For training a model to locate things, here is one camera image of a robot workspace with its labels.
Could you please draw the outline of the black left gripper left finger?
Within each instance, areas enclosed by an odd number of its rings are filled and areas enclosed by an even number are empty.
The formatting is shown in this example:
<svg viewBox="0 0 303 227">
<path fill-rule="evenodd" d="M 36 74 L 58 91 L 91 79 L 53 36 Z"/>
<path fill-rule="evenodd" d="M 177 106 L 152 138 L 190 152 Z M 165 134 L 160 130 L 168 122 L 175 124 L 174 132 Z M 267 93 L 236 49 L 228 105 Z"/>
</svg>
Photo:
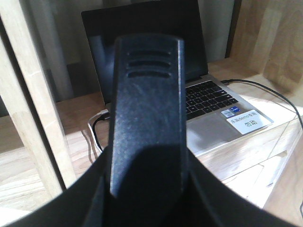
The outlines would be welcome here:
<svg viewBox="0 0 303 227">
<path fill-rule="evenodd" d="M 7 227 L 103 227 L 108 148 L 67 190 Z"/>
</svg>

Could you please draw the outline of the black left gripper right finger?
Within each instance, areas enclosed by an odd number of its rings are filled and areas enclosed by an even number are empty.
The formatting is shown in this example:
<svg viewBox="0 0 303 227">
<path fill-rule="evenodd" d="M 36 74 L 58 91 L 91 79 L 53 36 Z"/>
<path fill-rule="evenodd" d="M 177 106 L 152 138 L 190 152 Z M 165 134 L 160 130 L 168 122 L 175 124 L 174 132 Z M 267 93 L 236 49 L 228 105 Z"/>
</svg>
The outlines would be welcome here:
<svg viewBox="0 0 303 227">
<path fill-rule="evenodd" d="M 245 200 L 188 152 L 190 227 L 291 227 L 289 223 Z"/>
</svg>

